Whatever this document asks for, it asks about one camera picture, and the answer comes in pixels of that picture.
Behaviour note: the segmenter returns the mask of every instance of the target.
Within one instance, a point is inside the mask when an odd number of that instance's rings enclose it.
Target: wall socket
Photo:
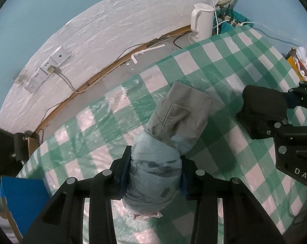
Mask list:
[[[53,60],[52,57],[47,58],[47,60],[42,63],[41,69],[43,71],[45,71],[48,75],[50,75],[51,73],[48,72],[48,70],[47,70],[48,67],[50,67],[50,66],[53,66],[53,67],[57,67],[58,66],[57,62],[55,60]]]
[[[58,67],[63,61],[68,58],[68,56],[69,54],[62,47],[57,48],[42,63],[41,67],[38,68],[38,70],[34,73],[28,83],[24,86],[24,88],[32,94],[36,93],[42,83],[45,82],[53,72],[53,67]]]
[[[40,86],[41,85],[35,82],[33,79],[30,79],[29,82],[24,86],[24,88],[31,94],[34,94],[37,92]]]
[[[39,68],[37,72],[35,73],[35,75],[32,77],[32,79],[34,79],[34,81],[37,84],[41,85],[43,82],[47,80],[48,77],[49,75],[44,70]]]

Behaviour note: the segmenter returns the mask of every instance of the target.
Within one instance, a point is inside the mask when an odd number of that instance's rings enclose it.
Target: white brick wall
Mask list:
[[[72,94],[56,75],[35,94],[23,88],[41,63],[59,46],[71,55],[60,65],[75,88],[111,64],[124,49],[145,43],[190,24],[195,3],[209,0],[104,0],[88,8],[30,58],[0,110],[0,128],[9,132],[35,130],[46,110]]]

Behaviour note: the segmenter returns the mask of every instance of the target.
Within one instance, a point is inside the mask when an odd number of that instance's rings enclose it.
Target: electric kettle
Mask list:
[[[208,4],[195,4],[191,18],[191,38],[198,42],[211,37],[213,22],[214,8]]]

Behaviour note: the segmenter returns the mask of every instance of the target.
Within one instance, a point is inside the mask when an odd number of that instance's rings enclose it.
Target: green checkered blanket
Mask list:
[[[70,176],[94,177],[122,156],[147,123],[174,81],[212,97],[209,123],[187,155],[214,177],[239,177],[283,233],[307,198],[307,188],[275,168],[273,139],[251,140],[238,125],[245,85],[287,91],[299,82],[281,54],[256,30],[237,27],[175,52],[149,66],[86,107],[35,151],[18,177],[45,177],[54,193]],[[294,125],[307,125],[307,110],[288,112]],[[133,221],[121,201],[112,201],[119,243],[189,243],[195,202],[182,195],[149,222]],[[84,243],[88,242],[89,200],[85,204]],[[223,237],[219,204],[219,242]]]

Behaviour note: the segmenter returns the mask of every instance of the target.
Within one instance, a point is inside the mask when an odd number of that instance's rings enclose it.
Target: rolled fabric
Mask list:
[[[123,205],[132,215],[157,213],[179,192],[182,161],[205,129],[211,98],[174,82],[134,140]]]

